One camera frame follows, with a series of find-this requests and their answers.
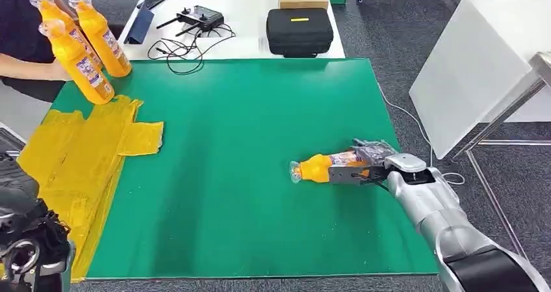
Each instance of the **human hand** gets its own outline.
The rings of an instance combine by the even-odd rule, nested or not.
[[[61,63],[57,59],[48,65],[48,76],[50,81],[72,81],[72,78],[67,74]]]

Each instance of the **person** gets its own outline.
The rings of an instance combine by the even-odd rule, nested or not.
[[[62,0],[55,3],[77,19]],[[22,94],[52,102],[70,77],[55,60],[49,40],[38,31],[41,22],[29,0],[0,0],[0,79]]]

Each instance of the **gray carpet floor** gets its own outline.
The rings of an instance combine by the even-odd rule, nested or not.
[[[109,21],[125,23],[137,0],[94,0]],[[415,114],[409,87],[460,0],[364,0],[335,6],[347,57],[371,59],[385,95]],[[428,161],[429,146],[417,125],[389,108],[400,145]],[[551,124],[505,124],[493,138],[551,139]],[[530,261],[551,281],[551,148],[478,147],[474,154],[485,171]],[[436,161],[445,171],[462,173],[455,187],[469,219],[482,232],[512,249],[490,207],[483,187],[465,157],[457,164]],[[441,291],[435,276],[352,276],[251,280],[124,280],[84,282],[74,291]]]

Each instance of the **yellow bottle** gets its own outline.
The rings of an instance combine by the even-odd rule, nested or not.
[[[366,166],[367,163],[356,155],[354,151],[347,151],[331,155],[316,154],[304,162],[290,163],[291,180],[294,183],[302,179],[308,179],[317,183],[329,182],[329,167],[332,165]]]
[[[99,56],[94,51],[90,43],[86,40],[79,27],[75,24],[73,18],[71,18],[63,10],[59,9],[54,0],[30,0],[30,2],[33,6],[38,8],[38,11],[40,11],[42,21],[55,19],[63,21],[67,34],[79,41],[92,58],[92,61],[98,66],[99,69],[102,68]]]
[[[84,47],[66,33],[63,21],[46,20],[40,24],[38,30],[48,37],[54,56],[88,101],[102,105],[115,96],[113,87],[92,62]]]
[[[109,30],[107,20],[92,6],[92,0],[69,0],[79,15],[84,33],[94,46],[107,72],[114,77],[124,77],[132,70],[132,65]]]

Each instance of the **white cable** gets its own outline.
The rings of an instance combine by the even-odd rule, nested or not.
[[[460,173],[449,172],[449,173],[442,174],[442,176],[444,176],[444,179],[446,179],[446,176],[457,176],[457,177],[461,178],[461,181],[451,181],[449,179],[446,179],[446,181],[451,185],[460,186],[460,185],[465,183],[465,177],[463,177],[463,175],[461,175]]]
[[[377,86],[379,87],[379,91],[381,92],[381,95],[383,96],[383,99],[385,100],[385,102],[387,103],[387,105],[390,105],[391,107],[393,108],[396,108],[400,111],[402,111],[403,113],[409,115],[410,118],[412,118],[415,123],[417,123],[417,126],[419,127],[419,131],[421,132],[421,136],[423,137],[423,139],[427,142],[427,144],[430,146],[431,150],[430,150],[430,166],[432,167],[432,153],[433,153],[433,149],[432,149],[432,144],[430,143],[429,141],[429,138],[427,136],[425,136],[425,133],[423,132],[423,127],[421,126],[421,123],[419,122],[419,120],[417,120],[417,118],[415,118],[415,116],[413,116],[413,114],[407,112],[406,109],[398,106],[398,105],[395,105],[393,103],[391,103],[387,97],[385,96],[385,93],[383,92],[383,89],[381,88],[381,85],[379,84],[378,81],[376,81],[377,83]],[[442,174],[442,176],[445,178],[446,176],[457,176],[459,178],[461,178],[461,181],[451,181],[451,180],[447,180],[446,181],[450,184],[450,185],[462,185],[465,183],[465,177],[463,177],[463,175],[461,175],[460,173],[455,173],[455,172],[449,172],[449,173],[445,173],[445,174]]]

